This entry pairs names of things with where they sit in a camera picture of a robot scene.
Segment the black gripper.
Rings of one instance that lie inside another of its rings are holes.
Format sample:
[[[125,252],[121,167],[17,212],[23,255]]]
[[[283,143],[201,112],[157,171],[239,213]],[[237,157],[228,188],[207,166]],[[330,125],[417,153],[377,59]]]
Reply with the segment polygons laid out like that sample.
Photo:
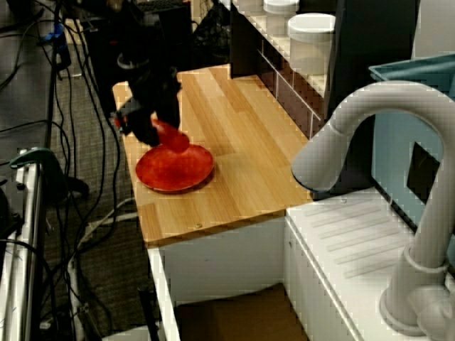
[[[148,146],[159,145],[159,135],[151,123],[151,114],[158,120],[178,129],[181,123],[177,94],[181,83],[175,67],[164,68],[161,72],[147,71],[132,83],[132,96],[124,104],[122,112],[124,135],[133,134]]]

